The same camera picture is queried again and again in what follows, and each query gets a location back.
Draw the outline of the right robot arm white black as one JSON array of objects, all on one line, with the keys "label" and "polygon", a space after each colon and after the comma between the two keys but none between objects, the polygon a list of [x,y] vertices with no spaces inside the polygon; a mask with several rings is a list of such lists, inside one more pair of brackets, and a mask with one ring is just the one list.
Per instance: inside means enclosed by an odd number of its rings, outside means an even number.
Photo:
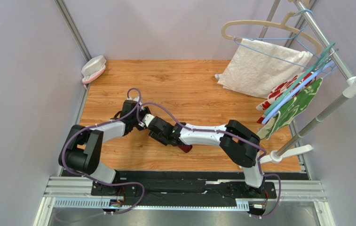
[{"label": "right robot arm white black", "polygon": [[188,153],[193,145],[220,147],[245,175],[245,183],[261,188],[264,179],[260,173],[260,138],[236,120],[226,125],[195,126],[187,123],[172,125],[165,120],[147,114],[143,123],[150,130],[149,136],[164,145],[177,146]]}]

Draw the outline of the dark red cloth napkin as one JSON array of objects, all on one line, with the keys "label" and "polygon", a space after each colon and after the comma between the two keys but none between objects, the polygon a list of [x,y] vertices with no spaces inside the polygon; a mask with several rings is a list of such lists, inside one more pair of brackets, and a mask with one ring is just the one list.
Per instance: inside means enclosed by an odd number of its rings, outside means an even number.
[{"label": "dark red cloth napkin", "polygon": [[184,153],[188,153],[192,150],[193,145],[179,145],[178,146]]}]

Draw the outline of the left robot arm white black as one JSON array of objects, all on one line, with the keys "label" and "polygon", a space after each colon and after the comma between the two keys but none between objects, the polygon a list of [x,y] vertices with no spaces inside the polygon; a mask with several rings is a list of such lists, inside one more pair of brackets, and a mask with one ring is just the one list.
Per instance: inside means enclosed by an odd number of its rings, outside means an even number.
[{"label": "left robot arm white black", "polygon": [[114,195],[130,186],[120,181],[120,173],[100,161],[103,143],[129,134],[133,128],[146,129],[139,124],[148,107],[142,107],[135,100],[126,100],[115,117],[98,126],[72,126],[60,152],[58,163],[71,174],[88,177],[98,191]]}]

